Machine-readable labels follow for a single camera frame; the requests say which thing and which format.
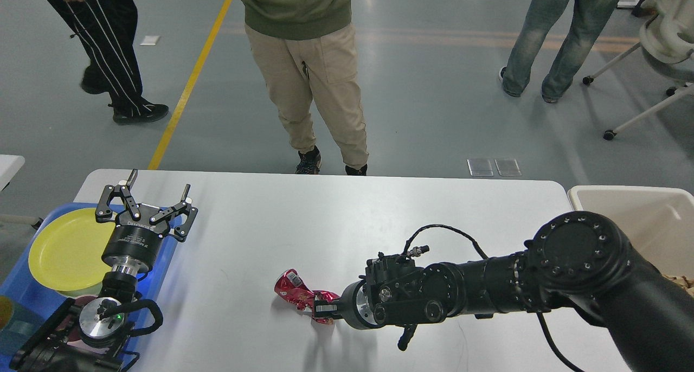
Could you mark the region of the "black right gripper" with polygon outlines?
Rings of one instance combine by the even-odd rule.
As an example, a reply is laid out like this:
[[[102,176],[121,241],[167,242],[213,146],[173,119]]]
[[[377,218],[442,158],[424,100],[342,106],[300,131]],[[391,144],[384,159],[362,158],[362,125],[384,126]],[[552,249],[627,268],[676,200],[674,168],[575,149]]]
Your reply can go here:
[[[347,286],[339,302],[314,302],[314,318],[344,319],[347,325],[357,330],[379,329],[364,291],[365,285],[366,281],[360,280]]]

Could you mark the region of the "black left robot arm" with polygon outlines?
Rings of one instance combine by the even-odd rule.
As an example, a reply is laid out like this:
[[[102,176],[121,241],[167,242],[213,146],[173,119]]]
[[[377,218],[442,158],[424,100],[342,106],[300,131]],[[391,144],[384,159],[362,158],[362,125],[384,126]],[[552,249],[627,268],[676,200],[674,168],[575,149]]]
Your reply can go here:
[[[189,197],[168,207],[137,202],[127,180],[96,204],[54,217],[39,230],[24,271],[8,288],[42,317],[12,315],[3,328],[8,367],[17,371],[127,371],[136,343],[163,325],[156,297],[178,242],[198,214]]]

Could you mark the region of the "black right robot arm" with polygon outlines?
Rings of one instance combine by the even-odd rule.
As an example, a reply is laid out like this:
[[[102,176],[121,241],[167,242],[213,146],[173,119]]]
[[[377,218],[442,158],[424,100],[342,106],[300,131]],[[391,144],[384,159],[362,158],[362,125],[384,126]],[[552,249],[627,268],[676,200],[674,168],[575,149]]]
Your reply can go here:
[[[360,280],[333,301],[316,300],[316,318],[359,330],[396,325],[406,350],[416,328],[448,317],[572,307],[606,327],[634,371],[691,371],[692,297],[635,250],[610,219],[571,211],[542,226],[525,250],[464,264],[418,267],[429,250],[407,240],[400,254],[369,259]]]

